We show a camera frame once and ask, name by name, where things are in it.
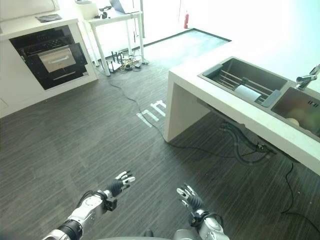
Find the drain pipe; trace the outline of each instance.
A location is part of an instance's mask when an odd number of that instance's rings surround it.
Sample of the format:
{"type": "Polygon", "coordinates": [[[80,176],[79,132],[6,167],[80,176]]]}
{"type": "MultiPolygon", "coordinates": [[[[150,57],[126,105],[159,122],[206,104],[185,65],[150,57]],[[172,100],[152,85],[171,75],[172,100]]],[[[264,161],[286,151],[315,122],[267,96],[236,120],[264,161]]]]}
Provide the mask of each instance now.
{"type": "Polygon", "coordinates": [[[240,152],[239,152],[239,135],[237,133],[235,133],[235,131],[232,128],[226,127],[226,126],[222,126],[219,128],[222,131],[228,132],[233,140],[233,152],[235,155],[235,158],[242,164],[245,166],[250,166],[250,167],[257,167],[257,166],[261,166],[263,164],[265,164],[267,161],[264,160],[268,160],[270,159],[275,153],[273,151],[267,150],[268,152],[263,155],[262,157],[260,157],[258,160],[256,161],[248,161],[246,159],[244,159],[240,152]]]}
{"type": "Polygon", "coordinates": [[[247,136],[239,128],[232,125],[231,123],[225,121],[221,124],[221,127],[231,129],[233,133],[238,135],[240,140],[242,140],[245,143],[245,145],[247,145],[250,149],[257,151],[259,153],[270,152],[270,150],[265,145],[254,144],[251,140],[247,138],[247,136]]]}

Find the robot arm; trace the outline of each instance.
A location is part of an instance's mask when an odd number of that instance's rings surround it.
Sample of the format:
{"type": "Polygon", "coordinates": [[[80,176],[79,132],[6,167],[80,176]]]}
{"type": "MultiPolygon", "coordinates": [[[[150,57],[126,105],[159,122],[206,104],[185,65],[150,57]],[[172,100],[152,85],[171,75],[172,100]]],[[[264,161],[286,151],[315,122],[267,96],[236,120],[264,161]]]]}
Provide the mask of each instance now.
{"type": "Polygon", "coordinates": [[[120,173],[107,190],[88,191],[80,200],[77,208],[57,229],[51,231],[42,240],[79,240],[91,230],[96,219],[106,211],[117,207],[116,196],[130,186],[136,178],[130,171],[120,173]]]}
{"type": "Polygon", "coordinates": [[[187,184],[177,188],[181,203],[190,210],[190,225],[197,229],[202,240],[230,240],[214,214],[205,210],[203,200],[187,184]]]}

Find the sink basin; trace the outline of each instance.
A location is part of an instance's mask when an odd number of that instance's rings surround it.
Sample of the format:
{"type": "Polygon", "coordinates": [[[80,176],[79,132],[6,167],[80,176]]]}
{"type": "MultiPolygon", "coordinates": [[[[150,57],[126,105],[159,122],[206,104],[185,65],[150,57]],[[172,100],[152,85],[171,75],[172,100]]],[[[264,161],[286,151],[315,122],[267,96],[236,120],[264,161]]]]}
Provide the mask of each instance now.
{"type": "Polygon", "coordinates": [[[290,121],[296,127],[305,129],[307,133],[320,137],[320,97],[315,98],[289,87],[271,111],[283,117],[284,122],[290,121]]]}
{"type": "Polygon", "coordinates": [[[288,80],[237,58],[211,67],[199,77],[249,102],[269,107],[288,80]]]}
{"type": "Polygon", "coordinates": [[[320,93],[235,57],[198,76],[320,142],[320,93]]]}

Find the oven door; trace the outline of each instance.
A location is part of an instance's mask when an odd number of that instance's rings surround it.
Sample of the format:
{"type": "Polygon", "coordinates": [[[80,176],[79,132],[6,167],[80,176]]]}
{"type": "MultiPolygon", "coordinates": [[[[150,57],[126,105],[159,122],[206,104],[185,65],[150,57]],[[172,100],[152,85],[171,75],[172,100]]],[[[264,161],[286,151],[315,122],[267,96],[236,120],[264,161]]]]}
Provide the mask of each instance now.
{"type": "Polygon", "coordinates": [[[82,77],[88,64],[79,43],[33,54],[26,63],[44,89],[82,77]]]}

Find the faucet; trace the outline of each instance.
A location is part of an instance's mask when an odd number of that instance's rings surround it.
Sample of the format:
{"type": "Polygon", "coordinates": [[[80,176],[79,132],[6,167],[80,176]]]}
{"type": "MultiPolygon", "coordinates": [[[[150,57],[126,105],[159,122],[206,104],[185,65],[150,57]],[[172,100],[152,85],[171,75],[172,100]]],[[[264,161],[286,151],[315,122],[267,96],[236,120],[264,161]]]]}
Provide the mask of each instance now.
{"type": "Polygon", "coordinates": [[[295,88],[299,89],[301,91],[305,90],[306,87],[308,86],[308,84],[311,81],[317,79],[317,75],[319,73],[320,73],[320,64],[315,66],[308,75],[306,75],[306,76],[298,76],[296,78],[297,85],[296,85],[295,88]]]}

